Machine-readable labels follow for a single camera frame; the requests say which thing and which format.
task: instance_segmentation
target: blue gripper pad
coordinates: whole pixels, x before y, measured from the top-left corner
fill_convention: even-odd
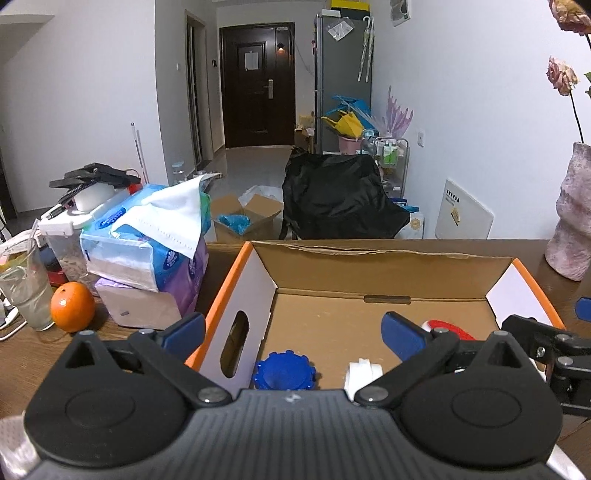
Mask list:
[[[579,298],[574,304],[574,312],[579,320],[591,322],[591,299],[589,297]]]
[[[193,313],[160,332],[160,346],[184,362],[205,339],[205,318]]]
[[[427,346],[431,334],[396,312],[382,318],[382,341],[403,362]]]

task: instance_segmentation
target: black device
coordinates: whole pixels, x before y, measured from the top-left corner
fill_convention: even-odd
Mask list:
[[[71,190],[88,183],[108,183],[116,189],[121,189],[129,187],[131,184],[140,183],[140,179],[109,165],[90,163],[82,168],[64,173],[63,179],[52,180],[49,182],[49,186],[52,189]]]
[[[118,170],[103,163],[90,163],[76,170],[64,173],[64,177],[49,182],[52,189],[67,189],[67,192],[58,200],[58,205],[49,211],[48,218],[55,218],[60,213],[73,206],[74,197],[83,190],[96,185],[107,183],[116,189],[127,188],[130,185],[140,183],[139,177],[129,175],[123,170]]]
[[[591,341],[517,316],[486,341],[398,318],[425,347],[354,403],[342,390],[233,400],[166,350],[174,327],[104,342],[78,333],[25,412],[42,458],[27,478],[561,478],[545,463],[563,411],[591,416]],[[183,352],[202,341],[200,319],[198,335],[176,329]],[[547,363],[548,384],[528,355]]]

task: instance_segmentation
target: label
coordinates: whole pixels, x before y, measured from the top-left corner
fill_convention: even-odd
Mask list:
[[[99,228],[107,228],[109,225],[113,225],[117,220],[119,220],[125,214],[126,210],[124,207],[121,207],[117,210],[113,215],[111,215],[107,220],[103,220],[99,223]]]
[[[191,259],[191,261],[189,262],[189,277],[191,277],[191,280],[195,280],[196,273],[197,273],[197,261],[195,260],[195,257],[193,257]]]
[[[180,254],[176,253],[174,250],[168,250],[166,254],[166,258],[164,259],[164,265],[162,266],[163,269],[168,270],[171,268],[180,258]]]

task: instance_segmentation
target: purple tissue package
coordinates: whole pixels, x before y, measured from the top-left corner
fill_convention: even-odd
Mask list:
[[[195,256],[184,259],[162,291],[140,290],[106,278],[96,282],[96,291],[117,324],[164,330],[195,310],[208,258],[202,237]]]

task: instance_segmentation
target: refrigerator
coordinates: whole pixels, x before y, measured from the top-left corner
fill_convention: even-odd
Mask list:
[[[367,22],[351,20],[354,24],[353,30],[336,41],[327,31],[326,26],[332,27],[339,20],[340,18],[318,15],[314,22],[316,46],[314,51],[316,74],[314,83],[314,153],[318,154],[339,151],[337,135],[321,119],[325,112],[332,110],[340,103],[332,98],[333,95],[363,99],[368,106],[371,106],[371,66],[369,79],[365,82],[367,54],[361,81],[357,81],[363,52],[363,33]]]

